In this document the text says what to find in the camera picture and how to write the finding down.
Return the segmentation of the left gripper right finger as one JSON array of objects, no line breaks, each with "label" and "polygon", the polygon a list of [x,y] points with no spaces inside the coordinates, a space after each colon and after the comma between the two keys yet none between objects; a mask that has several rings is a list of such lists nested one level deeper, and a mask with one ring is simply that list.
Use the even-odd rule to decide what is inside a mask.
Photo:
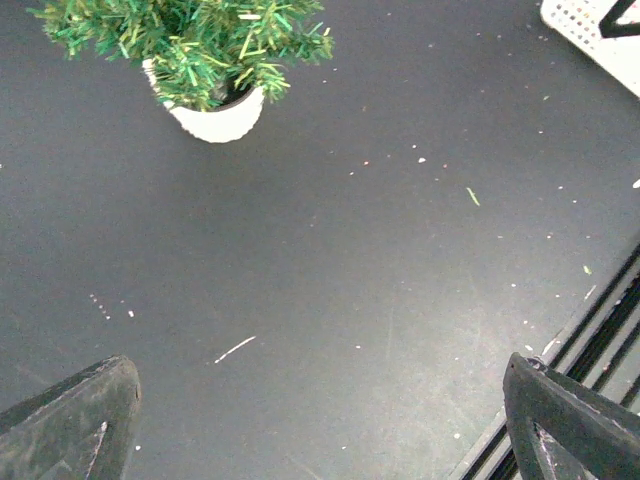
[{"label": "left gripper right finger", "polygon": [[523,479],[637,479],[639,416],[515,352],[503,379],[506,424]]}]

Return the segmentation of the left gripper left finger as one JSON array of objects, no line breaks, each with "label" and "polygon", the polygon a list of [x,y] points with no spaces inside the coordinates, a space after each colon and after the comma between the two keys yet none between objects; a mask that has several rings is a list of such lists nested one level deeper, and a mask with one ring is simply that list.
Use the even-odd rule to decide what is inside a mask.
[{"label": "left gripper left finger", "polygon": [[123,479],[142,392],[133,361],[115,355],[1,413],[3,479]]}]

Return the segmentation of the white plastic basket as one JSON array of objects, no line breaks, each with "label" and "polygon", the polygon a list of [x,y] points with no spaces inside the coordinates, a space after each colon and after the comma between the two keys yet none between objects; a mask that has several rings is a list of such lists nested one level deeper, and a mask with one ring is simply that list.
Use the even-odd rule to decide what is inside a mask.
[{"label": "white plastic basket", "polygon": [[639,94],[637,1],[543,1],[540,17],[630,92]]}]

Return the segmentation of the small green christmas tree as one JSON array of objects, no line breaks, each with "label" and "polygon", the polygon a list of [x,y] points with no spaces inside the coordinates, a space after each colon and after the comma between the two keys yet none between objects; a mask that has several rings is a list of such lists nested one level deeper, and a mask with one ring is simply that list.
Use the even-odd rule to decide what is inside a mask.
[{"label": "small green christmas tree", "polygon": [[244,137],[266,101],[290,85],[287,66],[332,56],[319,1],[46,1],[32,15],[69,59],[92,46],[147,76],[181,128],[210,144]]}]

